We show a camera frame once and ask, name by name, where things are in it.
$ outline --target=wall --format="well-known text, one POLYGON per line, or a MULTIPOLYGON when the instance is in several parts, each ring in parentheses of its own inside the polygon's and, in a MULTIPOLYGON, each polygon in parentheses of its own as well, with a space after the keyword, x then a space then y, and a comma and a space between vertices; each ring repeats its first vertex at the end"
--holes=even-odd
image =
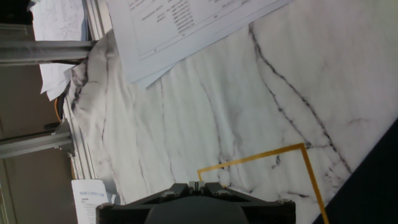
MULTIPOLYGON (((0 35, 1 40, 34 40, 32 26, 25 35, 0 35)), ((54 103, 41 95, 38 65, 0 67, 0 124, 3 138, 44 131, 44 125, 58 122, 54 103)))
MULTIPOLYGON (((9 34, 0 26, 1 40, 34 40, 32 26, 9 34)), ((44 131, 58 122, 54 103, 40 94, 40 68, 0 67, 0 135, 12 138, 44 131)), ((70 160, 58 149, 0 160, 0 183, 17 224, 77 223, 70 160)))
POLYGON ((18 224, 77 223, 66 154, 47 149, 3 161, 18 224))

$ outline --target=paper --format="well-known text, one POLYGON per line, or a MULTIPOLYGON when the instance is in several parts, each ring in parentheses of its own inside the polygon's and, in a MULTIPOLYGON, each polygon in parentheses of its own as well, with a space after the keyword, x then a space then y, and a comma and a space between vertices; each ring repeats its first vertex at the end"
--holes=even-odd
POLYGON ((147 77, 141 78, 140 80, 138 80, 136 82, 137 86, 139 88, 142 88, 143 90, 145 90, 148 86, 150 86, 150 84, 154 83, 158 78, 160 78, 163 74, 165 74, 166 72, 168 72, 174 65, 169 66, 165 69, 162 69, 158 72, 153 73, 152 75, 149 75, 147 77))
POLYGON ((78 223, 95 224, 97 206, 108 202, 102 180, 73 180, 72 190, 78 223))
POLYGON ((136 82, 291 0, 108 0, 126 78, 136 82))
MULTIPOLYGON (((82 0, 41 0, 31 11, 36 40, 87 40, 82 0)), ((71 67, 57 63, 40 65, 42 93, 47 91, 49 99, 54 98, 54 93, 62 93, 60 88, 66 86, 63 83, 70 81, 64 76, 64 71, 71 67)))

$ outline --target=screw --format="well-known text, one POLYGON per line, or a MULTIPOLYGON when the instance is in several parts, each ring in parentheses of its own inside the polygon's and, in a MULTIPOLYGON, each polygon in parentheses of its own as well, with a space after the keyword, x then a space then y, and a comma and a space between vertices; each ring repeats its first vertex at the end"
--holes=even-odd
POLYGON ((227 190, 218 190, 216 193, 217 196, 228 196, 229 192, 227 190))
POLYGON ((173 191, 164 192, 162 197, 174 197, 175 193, 173 191))
POLYGON ((280 203, 281 205, 285 204, 285 203, 292 203, 293 201, 291 199, 287 199, 287 198, 282 198, 278 200, 278 203, 280 203))

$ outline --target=yellow tape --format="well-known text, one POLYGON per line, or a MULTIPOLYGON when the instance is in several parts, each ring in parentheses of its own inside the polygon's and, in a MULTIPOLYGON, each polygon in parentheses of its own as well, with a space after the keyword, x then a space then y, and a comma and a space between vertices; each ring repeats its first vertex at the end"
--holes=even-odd
POLYGON ((324 224, 329 224, 329 219, 328 219, 328 216, 326 215, 325 206, 323 204, 322 196, 321 196, 321 193, 319 191, 317 180, 315 179, 315 175, 313 173, 312 166, 311 166, 311 163, 310 163, 310 159, 308 157, 307 149, 305 148, 305 144, 304 143, 295 144, 293 146, 283 147, 283 148, 276 149, 276 150, 269 151, 269 152, 263 152, 263 153, 260 153, 260 154, 256 154, 256 155, 253 155, 253 156, 249 156, 249 157, 243 158, 243 159, 236 159, 234 161, 224 162, 222 164, 206 167, 206 168, 203 168, 203 169, 198 169, 199 180, 202 181, 201 173, 203 173, 203 172, 208 172, 208 171, 215 170, 215 169, 220 169, 220 168, 223 168, 223 167, 233 166, 233 165, 236 165, 236 164, 242 164, 244 162, 253 161, 255 159, 261 159, 261 158, 264 158, 264 157, 267 157, 267 156, 278 155, 278 154, 281 154, 281 153, 284 153, 284 152, 293 151, 293 150, 296 150, 296 149, 301 149, 301 153, 302 153, 303 158, 304 158, 304 163, 305 163, 305 166, 307 167, 307 171, 308 171, 308 174, 310 176, 310 180, 311 180, 311 184, 312 184, 312 187, 313 187, 313 191, 315 192, 315 196, 317 197, 319 209, 321 210, 323 222, 324 222, 324 224))

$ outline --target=marble slab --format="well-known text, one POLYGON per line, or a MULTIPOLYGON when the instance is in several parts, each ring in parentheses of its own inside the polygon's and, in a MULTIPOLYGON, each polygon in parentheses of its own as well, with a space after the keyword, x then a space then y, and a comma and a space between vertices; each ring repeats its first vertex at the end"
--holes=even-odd
MULTIPOLYGON (((95 173, 123 203, 197 170, 304 142, 324 204, 398 116, 398 2, 294 0, 182 60, 147 91, 128 84, 113 32, 73 71, 68 105, 95 173)), ((204 174, 319 215, 300 151, 204 174)))

